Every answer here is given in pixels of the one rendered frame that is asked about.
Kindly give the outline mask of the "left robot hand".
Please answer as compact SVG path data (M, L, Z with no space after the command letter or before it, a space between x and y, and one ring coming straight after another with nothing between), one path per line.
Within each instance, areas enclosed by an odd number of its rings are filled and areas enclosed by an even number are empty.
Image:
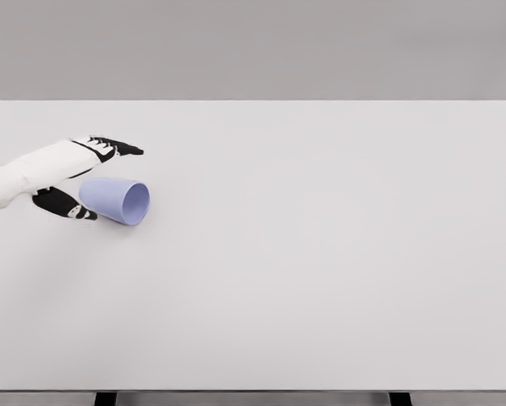
M95 221L97 214L58 185L78 178L94 168L121 156L142 156L136 146L103 136L60 140L30 152L3 167L0 203L9 204L29 195L39 209L57 217Z

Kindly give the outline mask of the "lavender plastic cup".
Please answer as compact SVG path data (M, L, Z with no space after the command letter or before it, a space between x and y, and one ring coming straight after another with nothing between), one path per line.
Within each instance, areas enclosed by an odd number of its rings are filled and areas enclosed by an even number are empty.
M88 178L79 198L86 208L127 226L138 225L151 203L147 186L126 178Z

